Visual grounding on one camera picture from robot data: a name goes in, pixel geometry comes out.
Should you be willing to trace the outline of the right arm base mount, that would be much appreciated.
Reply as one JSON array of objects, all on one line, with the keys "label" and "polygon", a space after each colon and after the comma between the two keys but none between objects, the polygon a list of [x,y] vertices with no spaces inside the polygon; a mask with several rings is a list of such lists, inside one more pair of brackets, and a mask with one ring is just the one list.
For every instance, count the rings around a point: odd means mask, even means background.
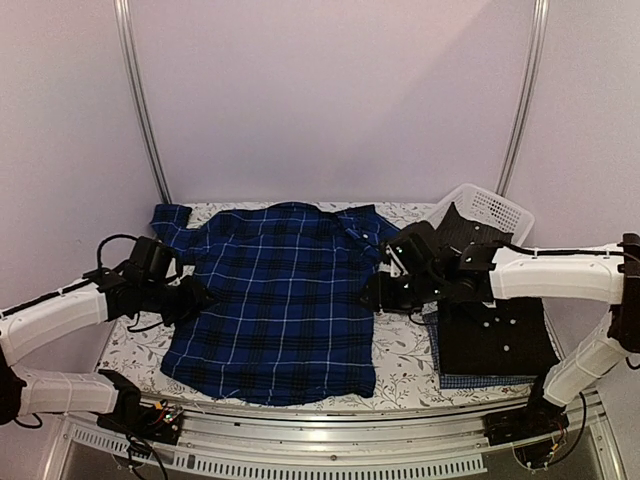
[{"label": "right arm base mount", "polygon": [[530,440],[538,436],[546,439],[516,447],[515,458],[528,469],[548,467],[565,440],[569,420],[566,408],[543,398],[543,380],[533,384],[527,403],[523,407],[489,413],[482,417],[484,436],[490,446]]}]

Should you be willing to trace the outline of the blue plaid long sleeve shirt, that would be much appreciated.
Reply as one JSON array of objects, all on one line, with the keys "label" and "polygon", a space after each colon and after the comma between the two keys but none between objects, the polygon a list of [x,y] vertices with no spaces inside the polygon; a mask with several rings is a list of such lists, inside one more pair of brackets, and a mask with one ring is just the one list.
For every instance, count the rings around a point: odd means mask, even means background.
[{"label": "blue plaid long sleeve shirt", "polygon": [[174,329],[162,373],[215,399],[269,406],[370,397],[373,313],[360,293],[396,227],[371,205],[231,209],[198,228],[191,209],[158,205],[157,238],[213,295]]}]

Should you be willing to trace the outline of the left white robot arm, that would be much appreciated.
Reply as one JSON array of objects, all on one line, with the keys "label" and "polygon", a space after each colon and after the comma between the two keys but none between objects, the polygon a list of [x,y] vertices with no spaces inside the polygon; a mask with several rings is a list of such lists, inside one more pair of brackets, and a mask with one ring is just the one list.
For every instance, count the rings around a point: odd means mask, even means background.
[{"label": "left white robot arm", "polygon": [[214,303],[211,292],[183,272],[177,253],[152,238],[132,240],[130,256],[110,269],[101,261],[70,285],[1,313],[1,422],[40,413],[89,412],[105,426],[141,433],[149,408],[139,388],[112,370],[70,374],[29,369],[21,361],[51,342],[89,326],[141,313],[164,326],[196,318]]}]

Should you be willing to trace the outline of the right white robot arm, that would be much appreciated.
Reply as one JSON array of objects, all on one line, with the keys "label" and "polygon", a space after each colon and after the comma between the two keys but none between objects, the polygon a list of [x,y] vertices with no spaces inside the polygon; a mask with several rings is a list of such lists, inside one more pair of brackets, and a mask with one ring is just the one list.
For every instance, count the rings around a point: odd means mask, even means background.
[{"label": "right white robot arm", "polygon": [[639,351],[639,237],[577,249],[524,248],[504,240],[458,249],[438,239],[426,221],[409,225],[383,246],[390,268],[373,274],[360,293],[372,311],[412,313],[436,301],[488,304],[515,298],[604,302],[609,314],[545,374],[517,427],[537,436],[556,409]]}]

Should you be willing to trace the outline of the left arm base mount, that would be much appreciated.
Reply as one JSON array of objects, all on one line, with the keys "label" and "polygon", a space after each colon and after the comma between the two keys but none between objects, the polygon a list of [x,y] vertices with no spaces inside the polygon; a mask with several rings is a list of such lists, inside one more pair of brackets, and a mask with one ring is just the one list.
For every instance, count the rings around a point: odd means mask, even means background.
[{"label": "left arm base mount", "polygon": [[99,427],[147,441],[167,445],[178,443],[183,425],[181,412],[170,409],[166,400],[160,402],[159,408],[143,405],[140,389],[125,376],[107,369],[100,369],[98,373],[117,391],[114,410],[98,415]]}]

